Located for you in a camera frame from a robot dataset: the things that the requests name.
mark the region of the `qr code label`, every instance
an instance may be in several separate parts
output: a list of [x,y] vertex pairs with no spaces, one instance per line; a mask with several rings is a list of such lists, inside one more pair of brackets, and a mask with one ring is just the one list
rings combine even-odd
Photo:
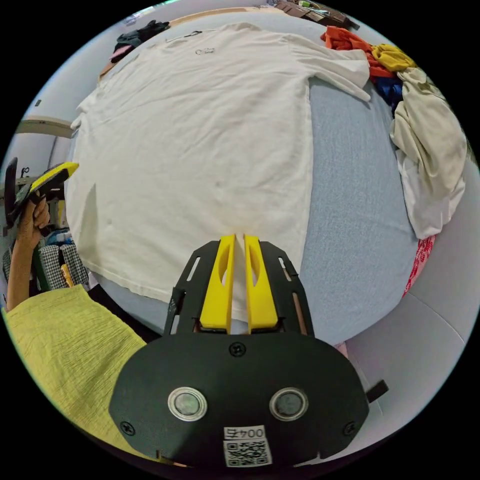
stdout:
[[223,451],[227,467],[261,467],[272,464],[263,425],[224,429]]

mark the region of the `yellow cloth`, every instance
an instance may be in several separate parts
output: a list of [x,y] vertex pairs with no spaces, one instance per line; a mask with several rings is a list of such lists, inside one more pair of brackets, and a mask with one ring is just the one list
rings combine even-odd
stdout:
[[401,72],[409,67],[417,66],[417,64],[398,47],[388,45],[387,43],[372,46],[371,54],[375,60],[383,65],[389,72]]
[[108,412],[120,370],[145,345],[128,325],[81,285],[29,298],[4,318],[30,375],[66,418],[118,449],[155,460],[129,446]]

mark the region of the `light blue bedsheet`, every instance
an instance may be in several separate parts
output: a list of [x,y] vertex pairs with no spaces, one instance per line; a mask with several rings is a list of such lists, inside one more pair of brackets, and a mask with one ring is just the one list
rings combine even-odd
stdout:
[[[300,34],[319,44],[325,31],[321,25],[288,15],[203,17],[155,36],[121,60],[107,77],[152,44],[236,22]],[[311,80],[313,190],[300,278],[315,335],[331,345],[367,329],[399,303],[418,245],[389,139],[390,108],[370,83],[366,90],[371,95],[369,104],[324,81]],[[96,278],[121,308],[163,333],[166,303],[132,293],[99,275]],[[244,323],[233,323],[234,333],[244,329]]]

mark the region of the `checkered cloth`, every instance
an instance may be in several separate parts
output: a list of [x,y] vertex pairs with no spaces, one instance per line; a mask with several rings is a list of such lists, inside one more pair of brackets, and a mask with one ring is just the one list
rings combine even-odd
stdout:
[[50,290],[66,289],[68,284],[64,279],[59,262],[59,248],[57,245],[47,245],[38,252],[40,263]]
[[3,254],[3,274],[5,275],[5,280],[9,281],[10,275],[10,263],[12,261],[12,252],[8,248]]
[[74,285],[88,285],[89,275],[80,260],[75,244],[62,245],[60,249]]

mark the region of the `t-shirt sleeve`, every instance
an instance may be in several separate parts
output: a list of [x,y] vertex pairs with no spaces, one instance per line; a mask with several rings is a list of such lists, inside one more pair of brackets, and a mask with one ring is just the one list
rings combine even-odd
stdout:
[[363,90],[370,77],[367,55],[362,50],[332,50],[300,35],[285,35],[293,60],[308,77],[318,77],[361,100],[369,101]]

